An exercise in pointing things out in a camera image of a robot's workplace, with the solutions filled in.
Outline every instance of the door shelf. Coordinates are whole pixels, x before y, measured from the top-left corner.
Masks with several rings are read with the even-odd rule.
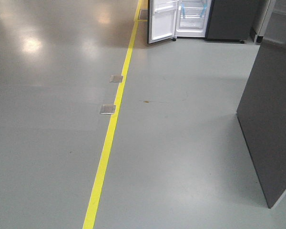
[[[156,8],[154,9],[155,13],[161,13],[161,12],[166,12],[166,11],[171,11],[171,10],[176,10],[178,5],[178,0],[173,0],[173,1],[166,1],[163,3],[158,3],[156,5]]]

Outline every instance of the refrigerator door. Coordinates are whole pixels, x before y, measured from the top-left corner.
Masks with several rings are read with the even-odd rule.
[[[179,0],[148,1],[147,43],[175,37]]]
[[[260,0],[214,0],[207,39],[247,40]]]

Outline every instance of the open refrigerator door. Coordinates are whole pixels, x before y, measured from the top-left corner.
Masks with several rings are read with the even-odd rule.
[[[147,42],[176,37],[179,0],[149,0]]]

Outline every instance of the refrigerator shelf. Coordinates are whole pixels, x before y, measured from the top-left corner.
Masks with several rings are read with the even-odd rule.
[[[182,16],[204,16],[204,5],[200,2],[181,2],[181,15]]]
[[[181,18],[179,28],[182,30],[202,29],[204,27],[204,18]]]
[[[200,16],[197,16],[197,15],[185,15],[183,16],[182,14],[180,15],[181,19],[193,19],[193,18],[204,18],[204,16],[200,17]]]

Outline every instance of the white appliance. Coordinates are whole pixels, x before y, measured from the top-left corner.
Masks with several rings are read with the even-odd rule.
[[[254,42],[260,43],[262,41],[275,3],[276,0],[259,1],[257,13],[252,24],[253,31],[250,31],[250,35]]]
[[[149,0],[148,43],[205,37],[212,0]]]

